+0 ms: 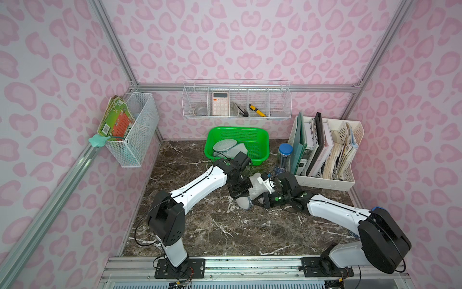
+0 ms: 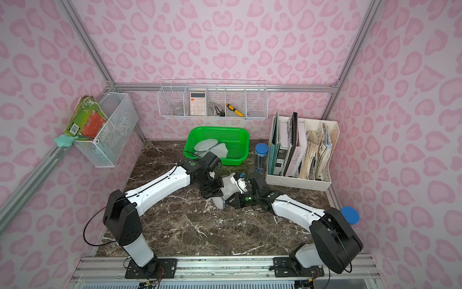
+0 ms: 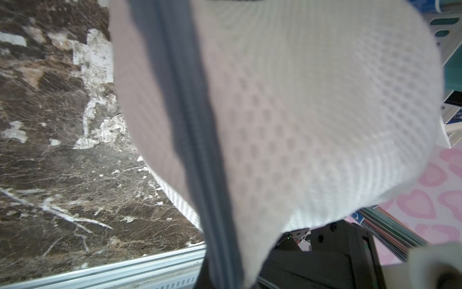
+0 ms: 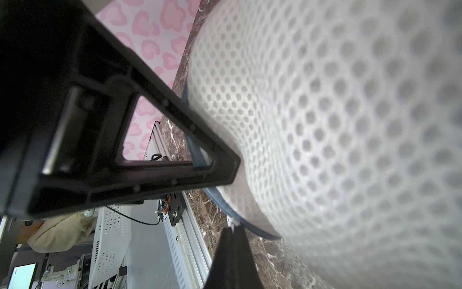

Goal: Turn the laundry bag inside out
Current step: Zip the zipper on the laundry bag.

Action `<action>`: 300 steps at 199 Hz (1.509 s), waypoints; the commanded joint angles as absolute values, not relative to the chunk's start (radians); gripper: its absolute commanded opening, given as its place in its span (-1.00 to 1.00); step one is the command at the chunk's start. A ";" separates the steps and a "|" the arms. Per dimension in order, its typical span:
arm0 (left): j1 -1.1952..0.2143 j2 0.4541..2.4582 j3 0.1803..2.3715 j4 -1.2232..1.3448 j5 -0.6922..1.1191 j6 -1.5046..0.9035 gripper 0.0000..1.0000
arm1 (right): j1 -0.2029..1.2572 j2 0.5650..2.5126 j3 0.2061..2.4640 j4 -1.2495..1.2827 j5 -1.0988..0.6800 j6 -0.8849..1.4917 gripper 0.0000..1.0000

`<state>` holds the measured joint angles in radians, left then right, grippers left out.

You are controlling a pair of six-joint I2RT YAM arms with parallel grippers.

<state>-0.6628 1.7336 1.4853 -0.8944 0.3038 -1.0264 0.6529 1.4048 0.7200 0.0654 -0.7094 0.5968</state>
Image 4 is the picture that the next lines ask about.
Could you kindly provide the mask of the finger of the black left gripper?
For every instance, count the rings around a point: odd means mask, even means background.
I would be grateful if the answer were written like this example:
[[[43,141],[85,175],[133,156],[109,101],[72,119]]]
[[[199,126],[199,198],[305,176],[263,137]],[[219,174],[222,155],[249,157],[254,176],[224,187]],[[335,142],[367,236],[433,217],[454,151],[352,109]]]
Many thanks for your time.
[[[240,158],[162,77],[176,72],[191,10],[177,1],[28,3],[28,216],[41,219],[233,182]],[[169,118],[210,157],[153,161]]]

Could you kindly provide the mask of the white mesh laundry bag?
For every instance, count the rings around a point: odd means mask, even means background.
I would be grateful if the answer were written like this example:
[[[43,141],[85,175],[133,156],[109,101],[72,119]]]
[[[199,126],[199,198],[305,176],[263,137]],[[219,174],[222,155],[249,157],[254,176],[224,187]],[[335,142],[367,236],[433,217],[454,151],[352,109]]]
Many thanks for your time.
[[[224,201],[328,284],[462,286],[460,1],[220,1],[187,86]]]

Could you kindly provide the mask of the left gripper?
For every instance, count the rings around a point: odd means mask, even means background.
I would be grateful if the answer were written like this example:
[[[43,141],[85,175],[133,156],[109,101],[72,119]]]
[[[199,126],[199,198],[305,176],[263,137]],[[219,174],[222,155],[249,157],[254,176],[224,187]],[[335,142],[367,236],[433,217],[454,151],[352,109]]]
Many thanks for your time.
[[[1,214],[30,214],[66,99],[81,1],[1,2]]]

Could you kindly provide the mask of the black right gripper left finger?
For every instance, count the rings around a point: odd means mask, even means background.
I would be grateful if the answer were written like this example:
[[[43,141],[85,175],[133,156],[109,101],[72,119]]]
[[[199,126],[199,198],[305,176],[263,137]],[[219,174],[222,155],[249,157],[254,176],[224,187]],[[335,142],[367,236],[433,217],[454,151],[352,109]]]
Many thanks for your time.
[[[233,288],[233,232],[230,227],[221,231],[220,239],[215,250],[209,275],[204,289],[232,289]]]

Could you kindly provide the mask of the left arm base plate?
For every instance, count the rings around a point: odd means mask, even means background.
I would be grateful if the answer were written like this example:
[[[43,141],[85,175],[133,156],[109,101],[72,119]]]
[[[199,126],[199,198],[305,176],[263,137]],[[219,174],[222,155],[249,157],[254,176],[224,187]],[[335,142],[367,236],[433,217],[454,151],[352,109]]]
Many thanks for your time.
[[[184,194],[181,192],[166,195],[159,200],[158,205],[157,212],[161,222],[169,222],[173,227],[180,222],[186,210]]]

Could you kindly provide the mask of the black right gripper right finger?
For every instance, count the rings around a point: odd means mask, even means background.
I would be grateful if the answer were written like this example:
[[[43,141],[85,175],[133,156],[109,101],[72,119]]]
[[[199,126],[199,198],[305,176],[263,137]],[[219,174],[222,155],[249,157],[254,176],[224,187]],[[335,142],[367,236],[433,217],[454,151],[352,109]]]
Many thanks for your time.
[[[235,289],[263,289],[249,241],[242,226],[233,231],[233,280]]]

